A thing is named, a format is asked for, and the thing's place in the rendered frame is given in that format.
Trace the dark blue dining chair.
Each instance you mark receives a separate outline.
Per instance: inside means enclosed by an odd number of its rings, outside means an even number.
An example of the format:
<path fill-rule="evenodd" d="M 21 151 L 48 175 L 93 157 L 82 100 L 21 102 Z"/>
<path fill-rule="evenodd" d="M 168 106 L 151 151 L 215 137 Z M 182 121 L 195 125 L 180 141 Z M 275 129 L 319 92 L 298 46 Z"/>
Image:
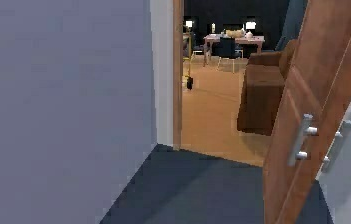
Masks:
<path fill-rule="evenodd" d="M 235 72 L 235 60 L 243 57 L 243 50 L 241 48 L 237 48 L 234 38 L 221 37 L 218 56 L 219 59 L 217 67 L 220 67 L 223 59 L 228 59 L 232 61 L 232 72 Z"/>

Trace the brown wooden door frame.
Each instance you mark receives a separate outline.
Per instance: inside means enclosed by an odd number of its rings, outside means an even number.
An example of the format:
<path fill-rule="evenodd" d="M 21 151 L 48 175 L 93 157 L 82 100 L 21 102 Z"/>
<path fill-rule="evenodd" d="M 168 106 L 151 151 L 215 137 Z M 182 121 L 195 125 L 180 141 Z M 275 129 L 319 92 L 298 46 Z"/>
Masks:
<path fill-rule="evenodd" d="M 183 0 L 173 3 L 173 148 L 181 148 L 183 75 Z"/>

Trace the brown wooden room door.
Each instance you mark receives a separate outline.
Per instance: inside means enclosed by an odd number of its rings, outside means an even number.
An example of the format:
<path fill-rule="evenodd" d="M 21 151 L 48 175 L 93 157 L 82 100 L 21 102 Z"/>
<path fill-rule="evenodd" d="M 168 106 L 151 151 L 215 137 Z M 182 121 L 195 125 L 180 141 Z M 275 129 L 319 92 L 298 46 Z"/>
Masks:
<path fill-rule="evenodd" d="M 263 165 L 264 224 L 295 224 L 350 102 L 351 0 L 309 0 Z M 304 114 L 318 133 L 288 166 Z"/>

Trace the pink wooden dining table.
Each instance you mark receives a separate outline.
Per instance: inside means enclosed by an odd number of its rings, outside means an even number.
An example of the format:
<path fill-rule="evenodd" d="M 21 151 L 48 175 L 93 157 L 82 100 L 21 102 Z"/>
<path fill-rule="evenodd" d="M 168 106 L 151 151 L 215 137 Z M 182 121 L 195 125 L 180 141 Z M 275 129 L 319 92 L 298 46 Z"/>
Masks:
<path fill-rule="evenodd" d="M 209 55 L 209 48 L 212 46 L 213 43 L 219 42 L 221 37 L 222 37 L 221 34 L 208 34 L 207 36 L 204 37 L 203 66 L 206 66 L 209 63 L 209 60 L 211 59 L 211 56 Z M 240 38 L 236 38 L 235 42 L 240 45 L 256 45 L 257 52 L 260 53 L 262 50 L 262 45 L 265 42 L 265 37 L 264 36 L 253 36 L 251 38 L 240 37 Z"/>

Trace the brown sofa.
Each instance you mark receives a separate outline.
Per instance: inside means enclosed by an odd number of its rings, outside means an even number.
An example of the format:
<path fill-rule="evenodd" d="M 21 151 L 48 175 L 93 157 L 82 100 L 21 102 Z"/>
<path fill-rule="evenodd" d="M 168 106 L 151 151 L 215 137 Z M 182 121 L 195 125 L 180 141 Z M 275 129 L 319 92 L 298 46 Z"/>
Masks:
<path fill-rule="evenodd" d="M 270 136 L 297 40 L 281 51 L 252 53 L 245 67 L 237 130 Z"/>

